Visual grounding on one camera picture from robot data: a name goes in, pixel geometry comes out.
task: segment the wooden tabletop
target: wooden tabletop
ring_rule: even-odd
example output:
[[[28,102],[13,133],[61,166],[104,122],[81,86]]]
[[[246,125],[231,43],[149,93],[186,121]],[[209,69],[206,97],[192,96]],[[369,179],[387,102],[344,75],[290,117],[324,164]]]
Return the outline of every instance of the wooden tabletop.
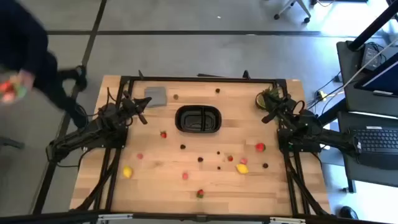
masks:
[[[106,103],[106,87],[113,96],[120,76],[104,76],[96,108]],[[121,154],[112,211],[147,213],[208,213],[219,215],[291,215],[283,156],[278,150],[277,124],[263,124],[267,114],[254,105],[256,95],[269,87],[264,83],[154,82],[135,81],[133,97],[143,98],[149,86],[164,86],[167,106],[146,108],[143,125],[135,117]],[[287,89],[296,101],[304,100],[299,80],[287,80]],[[221,128],[214,134],[183,133],[175,127],[175,112],[183,105],[211,105],[219,109]],[[160,132],[166,131],[167,138]],[[264,152],[255,145],[263,142]],[[70,208],[82,203],[96,185],[104,149],[95,149],[83,159]],[[319,161],[301,153],[305,183],[309,191],[330,212]],[[239,174],[235,165],[248,160],[249,173]],[[130,179],[123,167],[132,167]],[[187,172],[188,180],[182,179]],[[105,187],[101,208],[104,207]],[[198,190],[205,196],[197,198]],[[296,186],[299,211],[302,204]]]

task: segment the computer monitor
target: computer monitor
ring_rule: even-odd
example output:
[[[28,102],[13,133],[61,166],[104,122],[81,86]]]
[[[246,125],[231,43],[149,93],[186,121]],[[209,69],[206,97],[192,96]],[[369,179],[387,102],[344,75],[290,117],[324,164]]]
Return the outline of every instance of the computer monitor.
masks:
[[[398,53],[354,85],[377,95],[398,96]]]

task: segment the person's hand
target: person's hand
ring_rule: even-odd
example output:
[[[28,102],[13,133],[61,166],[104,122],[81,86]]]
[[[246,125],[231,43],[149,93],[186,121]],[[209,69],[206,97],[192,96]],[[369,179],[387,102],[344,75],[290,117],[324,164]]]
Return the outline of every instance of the person's hand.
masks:
[[[21,84],[27,90],[31,90],[33,88],[33,82],[35,81],[35,76],[32,73],[21,69],[18,73],[18,76],[21,79]]]

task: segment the gray floor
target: gray floor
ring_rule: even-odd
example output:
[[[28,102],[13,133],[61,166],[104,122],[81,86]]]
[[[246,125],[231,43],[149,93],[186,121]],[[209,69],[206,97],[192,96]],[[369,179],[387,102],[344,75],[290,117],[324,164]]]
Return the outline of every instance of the gray floor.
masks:
[[[22,2],[48,30],[92,30],[101,3],[100,0]],[[336,43],[349,39],[346,36],[358,35],[386,8],[374,1],[368,5],[316,5],[311,10],[311,22],[303,25],[305,14],[297,4],[278,21],[273,20],[283,3],[276,0],[108,0],[100,30],[321,31],[322,35],[98,35],[88,61],[89,87],[78,95],[78,101],[87,111],[94,111],[103,75],[137,75],[139,69],[145,76],[193,77],[197,73],[210,73],[240,77],[243,70],[248,70],[256,78],[296,78],[303,81],[306,99],[311,100],[313,92],[340,70]],[[384,30],[392,32],[396,24],[390,21]],[[89,37],[51,35],[49,49],[57,55],[60,67],[75,66],[83,59]],[[373,41],[384,43],[380,38]],[[72,85],[65,84],[68,92]],[[333,83],[325,91],[338,86]],[[46,165],[44,149],[55,137],[61,117],[61,112],[37,92],[0,109],[1,124],[7,127],[0,130],[0,135],[26,144],[21,151],[10,147],[0,150],[0,216],[30,212]],[[75,152],[63,163],[74,164],[79,155]],[[394,206],[386,203],[398,200],[392,198],[398,195],[395,188],[359,183],[358,193],[347,195],[339,191],[346,187],[344,167],[325,164],[323,170],[333,212],[342,205],[350,205],[361,219],[398,222],[392,216]],[[57,169],[44,212],[68,210],[75,179],[75,168]]]

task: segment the black bowl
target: black bowl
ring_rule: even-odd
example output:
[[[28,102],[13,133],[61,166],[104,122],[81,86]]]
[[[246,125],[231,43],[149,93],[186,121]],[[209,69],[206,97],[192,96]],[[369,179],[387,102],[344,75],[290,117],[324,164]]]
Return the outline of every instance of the black bowl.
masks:
[[[215,133],[221,127],[221,113],[214,106],[182,106],[175,114],[175,125],[183,132]]]

